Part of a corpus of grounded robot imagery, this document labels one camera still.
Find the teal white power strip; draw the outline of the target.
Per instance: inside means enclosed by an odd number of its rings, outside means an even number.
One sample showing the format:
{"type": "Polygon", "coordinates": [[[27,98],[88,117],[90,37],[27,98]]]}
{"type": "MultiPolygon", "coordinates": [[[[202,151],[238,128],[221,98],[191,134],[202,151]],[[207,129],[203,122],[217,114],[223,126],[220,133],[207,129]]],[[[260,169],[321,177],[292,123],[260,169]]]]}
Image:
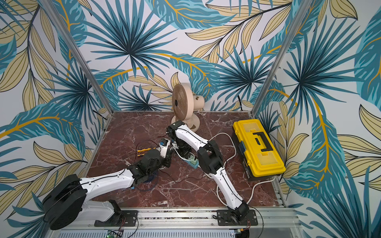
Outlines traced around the teal white power strip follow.
{"type": "Polygon", "coordinates": [[[198,159],[196,158],[196,156],[193,154],[193,153],[188,153],[184,160],[190,165],[192,166],[194,169],[197,169],[199,167],[199,161],[198,159]]]}

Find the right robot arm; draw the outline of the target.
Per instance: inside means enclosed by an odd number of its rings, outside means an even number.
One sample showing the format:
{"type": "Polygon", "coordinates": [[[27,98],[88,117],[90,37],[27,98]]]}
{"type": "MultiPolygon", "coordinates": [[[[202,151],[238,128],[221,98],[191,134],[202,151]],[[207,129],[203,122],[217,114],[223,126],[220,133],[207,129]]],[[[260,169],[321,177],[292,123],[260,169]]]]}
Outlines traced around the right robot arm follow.
{"type": "Polygon", "coordinates": [[[207,140],[182,122],[177,121],[167,127],[167,135],[173,139],[179,148],[191,148],[197,153],[199,166],[211,176],[220,188],[226,200],[230,218],[227,221],[239,225],[249,213],[249,206],[239,195],[227,176],[223,164],[223,156],[215,140],[207,140]]]}

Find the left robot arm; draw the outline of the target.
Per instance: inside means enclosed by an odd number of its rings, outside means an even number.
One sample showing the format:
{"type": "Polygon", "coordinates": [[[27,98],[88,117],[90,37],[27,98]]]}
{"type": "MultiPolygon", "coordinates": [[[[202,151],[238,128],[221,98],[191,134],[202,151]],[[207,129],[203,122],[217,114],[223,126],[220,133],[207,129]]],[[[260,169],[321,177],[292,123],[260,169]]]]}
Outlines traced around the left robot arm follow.
{"type": "Polygon", "coordinates": [[[65,177],[44,199],[43,221],[50,230],[59,230],[72,222],[94,221],[95,226],[119,226],[129,215],[114,200],[93,201],[94,197],[153,180],[162,167],[170,167],[172,151],[147,151],[135,164],[115,173],[92,178],[65,177]]]}

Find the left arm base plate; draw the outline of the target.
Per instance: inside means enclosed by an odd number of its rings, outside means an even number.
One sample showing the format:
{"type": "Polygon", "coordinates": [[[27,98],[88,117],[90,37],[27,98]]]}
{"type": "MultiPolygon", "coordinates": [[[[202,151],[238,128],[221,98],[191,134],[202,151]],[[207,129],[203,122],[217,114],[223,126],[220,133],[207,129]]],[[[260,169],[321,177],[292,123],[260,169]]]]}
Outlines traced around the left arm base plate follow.
{"type": "Polygon", "coordinates": [[[138,218],[137,210],[121,210],[114,214],[105,222],[96,220],[95,227],[135,227],[138,218]]]}

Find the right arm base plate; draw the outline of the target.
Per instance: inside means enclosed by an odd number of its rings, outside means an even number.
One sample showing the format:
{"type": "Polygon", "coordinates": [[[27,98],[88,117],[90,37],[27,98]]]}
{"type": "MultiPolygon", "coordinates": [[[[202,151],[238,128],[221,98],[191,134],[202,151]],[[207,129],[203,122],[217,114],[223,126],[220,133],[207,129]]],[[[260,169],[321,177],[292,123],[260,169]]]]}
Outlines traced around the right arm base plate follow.
{"type": "Polygon", "coordinates": [[[217,220],[218,226],[257,226],[258,220],[255,210],[249,210],[246,216],[239,218],[232,210],[217,210],[213,216],[217,220]]]}

